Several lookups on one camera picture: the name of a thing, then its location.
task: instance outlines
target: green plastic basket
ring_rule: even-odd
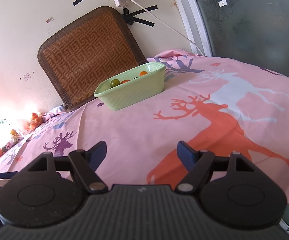
[[[159,62],[149,62],[132,68],[101,82],[94,96],[113,111],[133,105],[163,91],[165,69],[166,66]],[[148,74],[140,77],[141,71],[147,71]],[[110,88],[113,79],[120,82],[127,79],[130,81]]]

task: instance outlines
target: ribbed gray panel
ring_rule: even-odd
[[[4,226],[0,240],[284,240],[278,227],[259,231],[226,228],[207,217],[190,196],[169,186],[115,185],[103,195],[90,196],[67,221],[48,228]]]

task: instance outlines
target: frosted glass panel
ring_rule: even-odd
[[[214,56],[289,77],[289,0],[198,0]]]

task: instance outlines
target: red tomato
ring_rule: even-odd
[[[143,76],[143,75],[146,75],[146,74],[148,74],[147,71],[141,71],[140,74],[139,74],[139,76]]]

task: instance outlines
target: green tomato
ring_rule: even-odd
[[[120,85],[120,81],[118,79],[113,79],[110,83],[110,87],[114,88],[116,86]]]

